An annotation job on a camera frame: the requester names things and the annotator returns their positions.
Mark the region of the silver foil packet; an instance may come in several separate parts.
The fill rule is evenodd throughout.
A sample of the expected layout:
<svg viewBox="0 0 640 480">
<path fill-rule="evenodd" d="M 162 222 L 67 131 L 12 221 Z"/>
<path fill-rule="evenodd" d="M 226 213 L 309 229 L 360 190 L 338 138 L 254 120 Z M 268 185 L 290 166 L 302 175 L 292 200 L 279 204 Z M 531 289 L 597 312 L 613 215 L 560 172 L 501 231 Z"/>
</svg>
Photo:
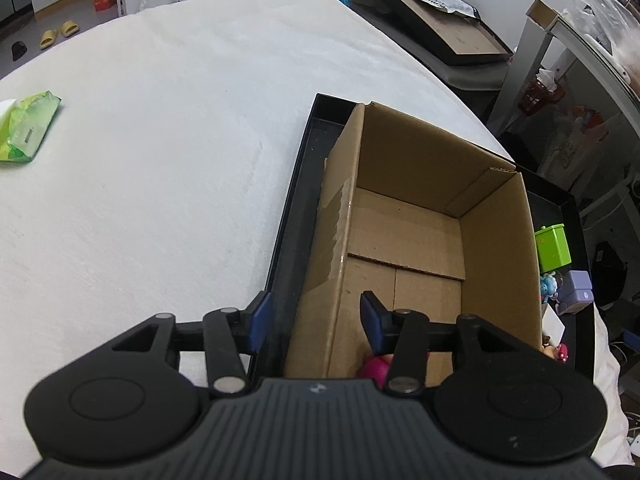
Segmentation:
<svg viewBox="0 0 640 480">
<path fill-rule="evenodd" d="M 459 16 L 464 16 L 465 18 L 474 18 L 474 20 L 478 20 L 480 18 L 480 14 L 469 3 L 466 3 L 463 0 L 419 0 L 423 3 L 426 3 L 428 6 L 431 6 L 434 9 L 439 10 L 440 12 L 445 12 L 447 14 L 454 14 Z"/>
</svg>

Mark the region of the green toy house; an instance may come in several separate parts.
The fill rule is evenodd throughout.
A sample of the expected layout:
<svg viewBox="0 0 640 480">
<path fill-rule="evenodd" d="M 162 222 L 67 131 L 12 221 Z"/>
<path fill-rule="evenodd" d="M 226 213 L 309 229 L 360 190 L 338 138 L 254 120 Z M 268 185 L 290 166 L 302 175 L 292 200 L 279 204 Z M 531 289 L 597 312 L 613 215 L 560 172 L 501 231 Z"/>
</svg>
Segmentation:
<svg viewBox="0 0 640 480">
<path fill-rule="evenodd" d="M 542 273 L 561 269 L 572 262 L 563 223 L 543 226 L 535 232 L 535 243 Z"/>
</svg>

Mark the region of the white charger plug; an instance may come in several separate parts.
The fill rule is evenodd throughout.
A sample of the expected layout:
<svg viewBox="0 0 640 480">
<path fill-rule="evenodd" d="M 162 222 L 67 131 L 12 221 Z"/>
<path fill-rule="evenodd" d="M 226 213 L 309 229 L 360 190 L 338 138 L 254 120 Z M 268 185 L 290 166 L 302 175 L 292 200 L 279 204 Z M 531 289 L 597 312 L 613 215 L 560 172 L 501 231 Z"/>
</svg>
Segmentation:
<svg viewBox="0 0 640 480">
<path fill-rule="evenodd" d="M 548 304 L 542 305 L 541 329 L 542 336 L 548 339 L 548 344 L 552 347 L 559 347 L 564 336 L 565 325 Z"/>
</svg>

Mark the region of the clear plastic bag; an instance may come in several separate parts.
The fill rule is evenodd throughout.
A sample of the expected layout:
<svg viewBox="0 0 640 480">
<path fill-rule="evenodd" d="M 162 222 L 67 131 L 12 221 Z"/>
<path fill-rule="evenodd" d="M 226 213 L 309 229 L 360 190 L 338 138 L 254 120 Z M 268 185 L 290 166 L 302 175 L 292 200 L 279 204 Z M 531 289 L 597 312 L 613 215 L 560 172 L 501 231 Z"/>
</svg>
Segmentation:
<svg viewBox="0 0 640 480">
<path fill-rule="evenodd" d="M 574 0 L 574 29 L 639 93 L 639 21 L 618 0 Z"/>
</svg>

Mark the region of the brown cardboard box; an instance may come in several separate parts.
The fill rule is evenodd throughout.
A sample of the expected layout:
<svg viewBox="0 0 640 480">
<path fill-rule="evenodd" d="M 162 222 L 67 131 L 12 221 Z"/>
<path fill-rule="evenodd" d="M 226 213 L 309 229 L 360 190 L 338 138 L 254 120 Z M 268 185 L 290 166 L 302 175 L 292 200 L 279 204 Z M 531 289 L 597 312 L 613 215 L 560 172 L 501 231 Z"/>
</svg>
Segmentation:
<svg viewBox="0 0 640 480">
<path fill-rule="evenodd" d="M 330 151 L 284 374 L 351 378 L 371 350 L 359 299 L 434 322 L 475 314 L 541 344 L 539 270 L 512 162 L 378 103 Z"/>
</svg>

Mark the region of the red plastic basket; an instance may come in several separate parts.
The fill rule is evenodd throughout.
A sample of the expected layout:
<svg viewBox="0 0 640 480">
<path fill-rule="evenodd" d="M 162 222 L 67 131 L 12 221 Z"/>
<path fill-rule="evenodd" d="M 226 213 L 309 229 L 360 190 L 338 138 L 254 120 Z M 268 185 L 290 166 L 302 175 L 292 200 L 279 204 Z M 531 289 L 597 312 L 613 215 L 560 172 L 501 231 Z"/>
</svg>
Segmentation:
<svg viewBox="0 0 640 480">
<path fill-rule="evenodd" d="M 548 105 L 560 102 L 565 96 L 565 89 L 557 84 L 553 91 L 549 90 L 535 77 L 527 86 L 523 96 L 518 102 L 518 109 L 525 116 L 533 116 Z"/>
</svg>

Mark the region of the green wet wipes pack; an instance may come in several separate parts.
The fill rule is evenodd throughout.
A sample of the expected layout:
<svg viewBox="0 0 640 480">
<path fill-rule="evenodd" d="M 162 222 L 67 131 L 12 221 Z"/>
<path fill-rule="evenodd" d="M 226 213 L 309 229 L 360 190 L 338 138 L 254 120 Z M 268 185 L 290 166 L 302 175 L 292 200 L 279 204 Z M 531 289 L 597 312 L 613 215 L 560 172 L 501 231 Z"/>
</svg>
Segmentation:
<svg viewBox="0 0 640 480">
<path fill-rule="evenodd" d="M 2 162 L 31 162 L 55 118 L 62 100 L 51 91 L 22 100 L 1 102 Z"/>
</svg>

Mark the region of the black picture frame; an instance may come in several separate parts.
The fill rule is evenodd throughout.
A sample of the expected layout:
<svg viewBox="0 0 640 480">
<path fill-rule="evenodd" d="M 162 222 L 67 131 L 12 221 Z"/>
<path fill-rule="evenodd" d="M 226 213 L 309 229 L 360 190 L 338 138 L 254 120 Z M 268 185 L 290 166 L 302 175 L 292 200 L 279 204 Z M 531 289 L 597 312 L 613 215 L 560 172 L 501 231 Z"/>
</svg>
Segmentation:
<svg viewBox="0 0 640 480">
<path fill-rule="evenodd" d="M 512 50 L 474 12 L 446 12 L 424 0 L 380 0 L 406 31 L 449 65 L 506 62 Z"/>
</svg>

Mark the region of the red blue crab figurine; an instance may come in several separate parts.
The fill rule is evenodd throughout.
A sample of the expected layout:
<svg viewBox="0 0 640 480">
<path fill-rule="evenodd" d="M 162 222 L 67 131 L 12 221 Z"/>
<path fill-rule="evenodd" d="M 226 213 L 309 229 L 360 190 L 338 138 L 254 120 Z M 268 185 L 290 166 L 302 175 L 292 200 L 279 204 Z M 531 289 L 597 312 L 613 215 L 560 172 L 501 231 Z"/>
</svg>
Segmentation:
<svg viewBox="0 0 640 480">
<path fill-rule="evenodd" d="M 548 304 L 558 296 L 559 284 L 554 272 L 542 274 L 539 278 L 540 301 Z"/>
</svg>

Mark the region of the black shallow tray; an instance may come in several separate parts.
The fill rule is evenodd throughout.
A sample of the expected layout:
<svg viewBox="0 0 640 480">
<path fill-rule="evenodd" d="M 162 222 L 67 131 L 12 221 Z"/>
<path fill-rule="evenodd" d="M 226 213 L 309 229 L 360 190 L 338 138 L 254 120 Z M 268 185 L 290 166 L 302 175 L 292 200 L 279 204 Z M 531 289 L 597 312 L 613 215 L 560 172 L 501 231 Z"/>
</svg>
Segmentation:
<svg viewBox="0 0 640 480">
<path fill-rule="evenodd" d="M 310 109 L 273 248 L 266 289 L 272 292 L 274 322 L 252 365 L 259 377 L 281 377 L 308 269 L 324 160 L 340 136 L 355 102 L 318 93 Z M 564 226 L 574 270 L 588 271 L 589 256 L 574 196 L 518 165 L 534 228 Z"/>
</svg>

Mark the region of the yellow slipper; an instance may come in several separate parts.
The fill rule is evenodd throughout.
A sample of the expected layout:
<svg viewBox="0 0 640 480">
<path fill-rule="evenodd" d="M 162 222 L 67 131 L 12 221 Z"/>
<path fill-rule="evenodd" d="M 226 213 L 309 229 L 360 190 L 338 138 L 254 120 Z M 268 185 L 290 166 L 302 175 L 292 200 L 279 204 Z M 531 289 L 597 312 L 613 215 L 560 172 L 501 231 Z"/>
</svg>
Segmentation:
<svg viewBox="0 0 640 480">
<path fill-rule="evenodd" d="M 46 50 L 55 44 L 56 38 L 58 38 L 58 31 L 56 29 L 46 30 L 40 39 L 39 47 L 41 50 Z"/>
<path fill-rule="evenodd" d="M 70 38 L 71 36 L 77 34 L 79 31 L 79 25 L 73 20 L 64 22 L 60 27 L 60 33 L 64 38 Z"/>
</svg>

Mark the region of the grey curved desk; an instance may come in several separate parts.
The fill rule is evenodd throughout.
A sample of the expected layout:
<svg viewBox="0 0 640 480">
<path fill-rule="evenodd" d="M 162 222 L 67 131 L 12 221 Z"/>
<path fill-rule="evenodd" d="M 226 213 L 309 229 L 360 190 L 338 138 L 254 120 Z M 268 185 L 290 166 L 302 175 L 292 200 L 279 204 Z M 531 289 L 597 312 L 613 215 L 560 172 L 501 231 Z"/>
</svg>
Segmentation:
<svg viewBox="0 0 640 480">
<path fill-rule="evenodd" d="M 597 79 L 634 132 L 639 134 L 639 98 L 625 77 L 593 41 L 582 36 L 558 11 L 542 0 L 534 0 L 526 13 L 518 48 L 487 121 L 491 133 L 496 138 L 502 135 L 553 39 L 558 40 Z"/>
</svg>

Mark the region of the purple toy armchair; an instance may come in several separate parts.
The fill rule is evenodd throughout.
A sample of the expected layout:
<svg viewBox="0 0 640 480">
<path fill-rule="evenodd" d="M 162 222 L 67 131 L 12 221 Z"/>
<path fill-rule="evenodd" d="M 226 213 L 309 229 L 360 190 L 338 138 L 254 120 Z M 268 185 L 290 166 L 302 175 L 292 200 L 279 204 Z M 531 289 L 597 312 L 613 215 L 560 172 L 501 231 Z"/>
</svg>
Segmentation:
<svg viewBox="0 0 640 480">
<path fill-rule="evenodd" d="M 590 275 L 587 271 L 569 270 L 558 290 L 558 315 L 575 314 L 593 303 Z"/>
</svg>

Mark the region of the pink doll figurine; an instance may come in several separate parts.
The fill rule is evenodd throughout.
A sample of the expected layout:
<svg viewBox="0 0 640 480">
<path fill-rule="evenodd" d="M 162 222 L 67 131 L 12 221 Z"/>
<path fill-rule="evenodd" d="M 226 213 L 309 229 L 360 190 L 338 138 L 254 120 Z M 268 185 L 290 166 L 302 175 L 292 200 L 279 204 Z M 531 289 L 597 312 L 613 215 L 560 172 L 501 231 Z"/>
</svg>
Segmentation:
<svg viewBox="0 0 640 480">
<path fill-rule="evenodd" d="M 364 360 L 362 367 L 360 367 L 360 370 L 357 373 L 357 377 L 372 379 L 379 389 L 386 390 L 391 393 L 417 393 L 420 386 L 415 379 L 407 377 L 387 378 L 393 358 L 393 354 L 386 354 L 385 356 L 370 356 L 370 358 Z"/>
</svg>

